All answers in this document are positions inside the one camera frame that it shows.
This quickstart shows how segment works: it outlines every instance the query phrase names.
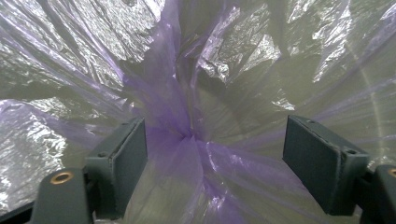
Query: plastic bag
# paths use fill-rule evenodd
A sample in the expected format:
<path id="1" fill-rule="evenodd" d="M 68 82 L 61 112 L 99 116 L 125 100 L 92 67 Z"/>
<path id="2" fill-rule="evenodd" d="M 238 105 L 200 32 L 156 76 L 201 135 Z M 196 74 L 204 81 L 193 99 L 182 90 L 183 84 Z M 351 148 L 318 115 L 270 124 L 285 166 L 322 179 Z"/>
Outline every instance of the plastic bag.
<path id="1" fill-rule="evenodd" d="M 124 222 L 316 223 L 281 161 L 288 114 L 395 163 L 390 1 L 0 3 L 0 214 L 132 117 L 148 165 Z"/>

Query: translucent plastic bag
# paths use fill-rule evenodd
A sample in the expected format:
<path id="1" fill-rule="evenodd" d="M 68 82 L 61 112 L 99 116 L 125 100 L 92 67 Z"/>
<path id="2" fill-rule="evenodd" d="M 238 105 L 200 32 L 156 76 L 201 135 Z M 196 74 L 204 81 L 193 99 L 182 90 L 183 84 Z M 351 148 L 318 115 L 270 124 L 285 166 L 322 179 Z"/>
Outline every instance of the translucent plastic bag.
<path id="1" fill-rule="evenodd" d="M 391 1 L 0 3 L 0 214 L 144 117 L 148 165 L 124 222 L 316 223 L 281 160 L 288 114 L 395 163 Z"/>

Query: clear plastic sheet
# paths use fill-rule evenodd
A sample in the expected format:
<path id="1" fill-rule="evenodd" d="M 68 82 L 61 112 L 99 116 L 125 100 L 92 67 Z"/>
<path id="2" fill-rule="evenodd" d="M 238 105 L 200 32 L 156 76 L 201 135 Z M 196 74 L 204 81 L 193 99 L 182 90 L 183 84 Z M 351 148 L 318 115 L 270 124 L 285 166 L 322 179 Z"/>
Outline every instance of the clear plastic sheet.
<path id="1" fill-rule="evenodd" d="M 127 223 L 317 223 L 281 161 L 288 114 L 396 163 L 396 4 L 0 2 L 0 214 L 118 124 L 147 123 Z"/>

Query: shiny plastic surface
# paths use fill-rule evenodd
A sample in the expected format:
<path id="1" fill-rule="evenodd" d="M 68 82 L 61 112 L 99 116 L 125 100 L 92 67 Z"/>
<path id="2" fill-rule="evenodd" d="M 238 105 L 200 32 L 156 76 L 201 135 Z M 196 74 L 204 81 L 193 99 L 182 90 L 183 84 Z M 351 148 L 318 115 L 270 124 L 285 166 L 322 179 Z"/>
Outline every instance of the shiny plastic surface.
<path id="1" fill-rule="evenodd" d="M 133 223 L 316 223 L 281 161 L 288 114 L 395 163 L 389 0 L 0 2 L 0 214 L 145 117 Z"/>

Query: crumpled plastic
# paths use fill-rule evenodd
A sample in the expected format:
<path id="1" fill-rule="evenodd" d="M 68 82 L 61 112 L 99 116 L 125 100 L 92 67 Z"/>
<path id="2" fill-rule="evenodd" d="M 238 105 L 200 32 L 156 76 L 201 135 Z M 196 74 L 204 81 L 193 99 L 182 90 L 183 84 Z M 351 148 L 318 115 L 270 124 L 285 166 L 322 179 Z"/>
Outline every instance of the crumpled plastic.
<path id="1" fill-rule="evenodd" d="M 126 223 L 344 223 L 281 160 L 288 114 L 396 163 L 396 4 L 0 2 L 0 214 L 144 117 Z"/>

